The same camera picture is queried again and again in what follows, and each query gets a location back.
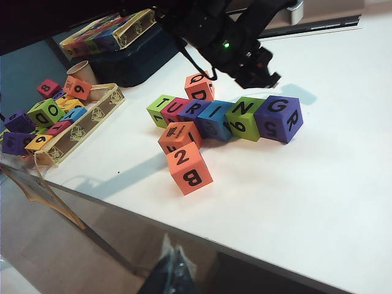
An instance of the letter cube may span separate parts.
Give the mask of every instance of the letter cube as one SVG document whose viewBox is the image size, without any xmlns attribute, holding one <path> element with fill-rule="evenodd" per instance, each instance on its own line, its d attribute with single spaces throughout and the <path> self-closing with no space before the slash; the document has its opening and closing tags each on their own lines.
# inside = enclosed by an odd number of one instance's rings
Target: letter cube
<svg viewBox="0 0 392 294">
<path fill-rule="evenodd" d="M 71 96 L 79 98 L 81 100 L 87 100 L 88 94 L 90 93 L 91 84 L 86 81 L 79 80 L 78 78 L 68 76 L 64 91 Z"/>
<path fill-rule="evenodd" d="M 204 100 L 191 100 L 180 113 L 178 113 L 178 118 L 180 121 L 193 121 L 198 129 L 198 132 L 202 136 L 202 138 L 206 137 L 204 130 L 202 128 L 202 124 L 197 116 L 202 113 L 204 109 L 210 104 L 210 101 Z"/>
<path fill-rule="evenodd" d="M 26 114 L 26 111 L 21 109 L 13 113 L 4 121 L 4 126 L 11 132 L 15 133 L 30 133 L 36 128 L 36 124 Z"/>
<path fill-rule="evenodd" d="M 36 135 L 26 133 L 4 133 L 2 152 L 13 155 L 26 155 L 25 146 L 31 142 Z"/>
<path fill-rule="evenodd" d="M 63 130 L 67 129 L 72 124 L 72 121 L 58 121 L 50 127 L 45 133 L 46 135 L 57 136 Z"/>
<path fill-rule="evenodd" d="M 83 103 L 80 102 L 78 99 L 71 99 L 68 100 L 64 105 L 60 106 L 60 108 L 67 113 L 68 111 L 78 108 L 78 107 L 84 107 Z"/>
<path fill-rule="evenodd" d="M 87 112 L 85 107 L 77 107 L 71 109 L 66 115 L 64 115 L 59 121 L 71 121 L 74 123 L 77 121 L 81 116 L 83 116 Z"/>
<path fill-rule="evenodd" d="M 198 148 L 203 143 L 203 139 L 193 121 L 171 122 L 158 140 L 165 154 L 181 148 L 190 142 L 195 142 Z"/>
<path fill-rule="evenodd" d="M 184 195 L 213 181 L 195 142 L 166 155 L 170 174 Z"/>
<path fill-rule="evenodd" d="M 155 100 L 153 103 L 148 105 L 147 111 L 149 115 L 151 115 L 153 121 L 158 127 L 163 127 L 164 129 L 167 127 L 167 123 L 164 120 L 164 117 L 160 113 L 171 101 L 174 100 L 174 96 L 169 95 L 161 95 Z"/>
<path fill-rule="evenodd" d="M 226 118 L 226 112 L 233 104 L 215 100 L 198 115 L 198 121 L 208 138 L 227 142 L 233 136 Z"/>
<path fill-rule="evenodd" d="M 188 99 L 174 98 L 162 111 L 160 112 L 164 117 L 165 122 L 169 125 L 179 121 L 178 113 L 189 103 Z"/>
<path fill-rule="evenodd" d="M 185 92 L 189 99 L 214 100 L 214 85 L 212 81 L 203 77 L 200 73 L 186 78 Z"/>
<path fill-rule="evenodd" d="M 57 103 L 57 105 L 62 106 L 67 101 L 73 100 L 73 99 L 75 99 L 75 98 L 73 96 L 71 96 L 70 94 L 65 94 L 65 95 L 61 96 L 60 98 L 57 98 L 56 103 Z"/>
<path fill-rule="evenodd" d="M 52 99 L 53 99 L 54 101 L 56 101 L 57 99 L 59 99 L 60 97 L 66 95 L 66 94 L 67 94 L 67 93 L 66 93 L 63 89 L 61 89 L 61 90 L 58 91 L 55 95 L 53 95 Z"/>
<path fill-rule="evenodd" d="M 46 78 L 41 85 L 37 87 L 38 93 L 44 98 L 52 98 L 58 91 L 61 91 L 61 87 L 55 81 Z"/>
<path fill-rule="evenodd" d="M 38 102 L 33 106 L 27 115 L 39 126 L 50 127 L 59 121 L 65 112 L 52 98 Z"/>
<path fill-rule="evenodd" d="M 288 143 L 303 125 L 300 100 L 269 96 L 255 112 L 255 119 L 263 138 Z"/>
<path fill-rule="evenodd" d="M 226 112 L 234 136 L 255 142 L 260 139 L 254 113 L 264 101 L 264 99 L 241 97 Z"/>
<path fill-rule="evenodd" d="M 47 130 L 48 130 L 47 127 L 36 127 L 32 132 L 30 132 L 30 134 L 32 135 L 45 134 Z"/>
<path fill-rule="evenodd" d="M 0 142 L 3 141 L 3 139 L 4 139 L 4 134 L 5 134 L 5 133 L 8 133 L 8 132 L 9 132 L 9 130 L 8 130 L 8 129 L 5 129 L 5 130 L 3 130 L 3 131 L 0 133 Z"/>
<path fill-rule="evenodd" d="M 28 153 L 34 154 L 36 151 L 41 150 L 52 138 L 53 136 L 51 135 L 38 135 L 24 148 Z"/>
</svg>

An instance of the green block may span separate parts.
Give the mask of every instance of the green block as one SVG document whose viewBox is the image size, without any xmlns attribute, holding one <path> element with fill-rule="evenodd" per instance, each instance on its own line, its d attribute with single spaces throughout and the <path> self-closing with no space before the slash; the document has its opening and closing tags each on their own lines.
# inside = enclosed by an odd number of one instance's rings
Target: green block
<svg viewBox="0 0 392 294">
<path fill-rule="evenodd" d="M 226 112 L 227 122 L 234 136 L 255 142 L 260 139 L 253 114 L 264 101 L 265 99 L 241 97 Z"/>
<path fill-rule="evenodd" d="M 27 115 L 39 126 L 50 127 L 59 121 L 66 113 L 52 99 L 46 99 L 33 106 Z"/>
<path fill-rule="evenodd" d="M 42 135 L 42 134 L 46 133 L 47 130 L 48 130 L 47 127 L 36 127 L 36 129 L 34 131 L 32 131 L 30 134 Z"/>
<path fill-rule="evenodd" d="M 3 141 L 3 139 L 4 139 L 4 133 L 9 133 L 10 131 L 8 130 L 8 129 L 5 129 L 5 130 L 3 130 L 1 133 L 0 133 L 0 142 L 2 142 Z"/>
<path fill-rule="evenodd" d="M 158 127 L 163 127 L 166 129 L 167 123 L 164 120 L 164 117 L 160 113 L 171 101 L 174 100 L 174 96 L 169 95 L 161 95 L 157 100 L 151 103 L 147 107 L 147 111 L 149 115 L 151 115 L 153 121 Z"/>
</svg>

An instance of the white table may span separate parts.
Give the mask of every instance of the white table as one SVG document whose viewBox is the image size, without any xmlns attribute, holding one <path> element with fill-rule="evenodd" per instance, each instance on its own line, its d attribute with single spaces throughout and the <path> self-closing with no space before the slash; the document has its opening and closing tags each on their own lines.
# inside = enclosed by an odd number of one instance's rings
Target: white table
<svg viewBox="0 0 392 294">
<path fill-rule="evenodd" d="M 206 140 L 214 182 L 185 197 L 157 144 L 163 129 L 145 110 L 161 94 L 186 96 L 195 69 L 180 54 L 123 89 L 123 105 L 45 179 L 329 292 L 323 283 L 391 293 L 391 25 L 388 2 L 366 11 L 362 29 L 264 42 L 283 76 L 276 89 L 243 90 L 219 74 L 217 100 L 299 97 L 304 125 L 287 145 Z"/>
</svg>

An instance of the paper cup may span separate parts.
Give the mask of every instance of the paper cup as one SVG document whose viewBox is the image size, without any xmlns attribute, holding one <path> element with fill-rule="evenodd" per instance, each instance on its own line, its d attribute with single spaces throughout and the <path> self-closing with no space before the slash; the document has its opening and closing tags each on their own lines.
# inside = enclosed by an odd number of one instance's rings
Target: paper cup
<svg viewBox="0 0 392 294">
<path fill-rule="evenodd" d="M 67 70 L 67 74 L 79 80 L 86 81 L 92 85 L 97 85 L 98 81 L 88 61 L 82 61 Z"/>
</svg>

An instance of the yellow block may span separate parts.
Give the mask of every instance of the yellow block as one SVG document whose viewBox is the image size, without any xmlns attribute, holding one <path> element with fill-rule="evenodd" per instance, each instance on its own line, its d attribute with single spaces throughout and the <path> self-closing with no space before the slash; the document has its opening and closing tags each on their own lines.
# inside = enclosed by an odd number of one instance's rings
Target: yellow block
<svg viewBox="0 0 392 294">
<path fill-rule="evenodd" d="M 38 135 L 24 148 L 28 153 L 34 154 L 37 150 L 41 150 L 42 147 L 52 138 L 52 135 Z"/>
<path fill-rule="evenodd" d="M 56 100 L 57 105 L 64 105 L 67 101 L 74 99 L 70 94 L 65 94 L 64 96 L 60 97 Z"/>
<path fill-rule="evenodd" d="M 84 107 L 83 103 L 81 103 L 78 99 L 72 99 L 68 100 L 61 109 L 64 111 L 70 111 L 71 109 L 74 109 L 76 106 Z"/>
</svg>

